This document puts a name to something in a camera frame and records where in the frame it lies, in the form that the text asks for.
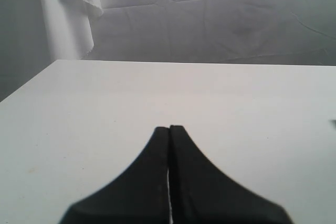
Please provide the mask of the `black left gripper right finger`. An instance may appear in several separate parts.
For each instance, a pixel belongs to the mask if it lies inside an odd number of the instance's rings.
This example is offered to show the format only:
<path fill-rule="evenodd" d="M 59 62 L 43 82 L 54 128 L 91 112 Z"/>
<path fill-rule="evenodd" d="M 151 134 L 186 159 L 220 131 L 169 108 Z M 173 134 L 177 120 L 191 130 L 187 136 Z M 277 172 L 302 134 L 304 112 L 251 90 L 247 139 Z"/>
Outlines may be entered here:
<path fill-rule="evenodd" d="M 218 169 L 183 126 L 170 127 L 169 188 L 173 223 L 292 223 L 280 205 Z"/>

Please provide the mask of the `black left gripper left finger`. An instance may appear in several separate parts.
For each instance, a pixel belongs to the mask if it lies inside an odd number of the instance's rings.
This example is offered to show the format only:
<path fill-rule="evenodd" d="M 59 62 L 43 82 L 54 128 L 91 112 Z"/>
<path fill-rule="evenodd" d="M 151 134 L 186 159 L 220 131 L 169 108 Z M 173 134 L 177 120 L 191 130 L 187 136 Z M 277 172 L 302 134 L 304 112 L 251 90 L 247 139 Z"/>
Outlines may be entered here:
<path fill-rule="evenodd" d="M 168 223 L 169 130 L 157 127 L 115 180 L 69 207 L 61 223 Z"/>

